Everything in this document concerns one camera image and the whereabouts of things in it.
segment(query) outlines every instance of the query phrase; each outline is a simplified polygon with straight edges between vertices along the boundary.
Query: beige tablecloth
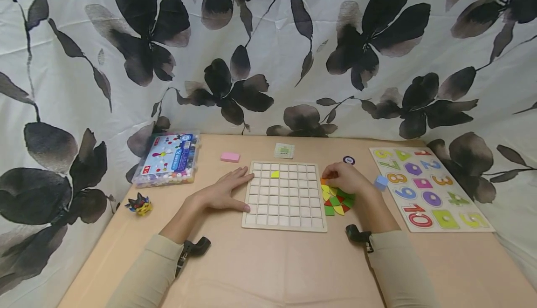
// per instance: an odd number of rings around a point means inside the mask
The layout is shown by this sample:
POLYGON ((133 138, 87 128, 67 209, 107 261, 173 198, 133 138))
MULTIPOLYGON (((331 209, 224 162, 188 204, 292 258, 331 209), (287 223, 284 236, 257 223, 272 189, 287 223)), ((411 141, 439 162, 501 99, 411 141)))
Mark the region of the beige tablecloth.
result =
MULTIPOLYGON (((165 226, 188 195, 254 159, 290 162, 274 159, 276 142, 296 145, 293 161, 317 163, 320 170, 353 156, 371 181, 379 171, 369 147, 423 146, 418 141, 202 135, 194 184, 138 190, 151 198, 154 210, 139 217, 120 207, 59 307, 104 307, 151 235, 165 226), (240 153, 240 163, 220 162, 222 152, 240 153)), ((127 198, 136 193, 131 188, 127 198)), ((245 188, 238 189, 235 197, 244 196, 245 188)), ((406 230, 389 191, 383 196, 406 230)), ((241 213, 212 212, 191 235, 193 241, 208 237, 211 248, 205 256, 190 259, 162 307, 383 307, 364 248, 345 235, 348 224, 361 227, 359 217, 357 203, 345 216, 327 218, 328 233, 297 233, 243 229, 241 213)), ((536 307, 537 293, 493 234, 409 236, 443 307, 536 307)))

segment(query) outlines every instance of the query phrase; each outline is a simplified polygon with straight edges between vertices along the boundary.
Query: white curtain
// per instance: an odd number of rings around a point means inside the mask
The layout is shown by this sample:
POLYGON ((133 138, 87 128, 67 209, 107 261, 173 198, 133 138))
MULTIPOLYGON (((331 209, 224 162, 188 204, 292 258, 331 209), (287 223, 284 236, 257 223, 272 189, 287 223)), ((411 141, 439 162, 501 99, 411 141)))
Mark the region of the white curtain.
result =
POLYGON ((0 0, 0 306, 57 305, 169 128, 421 137, 535 281, 536 4, 0 0))

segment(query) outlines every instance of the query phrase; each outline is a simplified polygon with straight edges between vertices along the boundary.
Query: blue cube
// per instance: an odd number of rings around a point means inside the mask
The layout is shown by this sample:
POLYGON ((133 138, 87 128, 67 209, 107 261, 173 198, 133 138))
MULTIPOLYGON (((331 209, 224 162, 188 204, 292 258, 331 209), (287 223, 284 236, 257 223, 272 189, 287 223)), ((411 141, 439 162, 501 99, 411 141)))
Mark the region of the blue cube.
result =
POLYGON ((379 175, 377 177, 377 180, 375 180, 374 185, 378 188, 379 191, 384 192, 386 186, 388 185, 388 179, 386 177, 383 177, 382 175, 379 175))

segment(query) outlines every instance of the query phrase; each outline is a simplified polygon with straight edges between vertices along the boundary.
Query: small card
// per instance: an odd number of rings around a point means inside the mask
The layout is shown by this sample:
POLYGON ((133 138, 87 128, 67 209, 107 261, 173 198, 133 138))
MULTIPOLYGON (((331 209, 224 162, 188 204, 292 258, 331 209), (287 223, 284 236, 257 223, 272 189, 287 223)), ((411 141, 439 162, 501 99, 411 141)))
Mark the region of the small card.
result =
POLYGON ((293 159, 295 153, 295 146, 289 144, 276 143, 274 148, 274 157, 281 157, 283 159, 293 159))

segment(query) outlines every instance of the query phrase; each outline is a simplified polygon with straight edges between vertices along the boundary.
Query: toy figure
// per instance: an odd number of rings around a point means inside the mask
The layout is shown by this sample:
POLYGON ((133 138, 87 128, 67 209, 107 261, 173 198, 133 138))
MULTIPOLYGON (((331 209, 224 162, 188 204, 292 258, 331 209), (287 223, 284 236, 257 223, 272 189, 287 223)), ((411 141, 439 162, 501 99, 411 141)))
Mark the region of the toy figure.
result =
POLYGON ((145 216, 146 213, 153 210, 153 205, 149 201, 149 198, 142 196, 140 193, 138 193, 137 199, 129 198, 128 201, 125 206, 129 207, 131 212, 135 212, 140 216, 145 216))

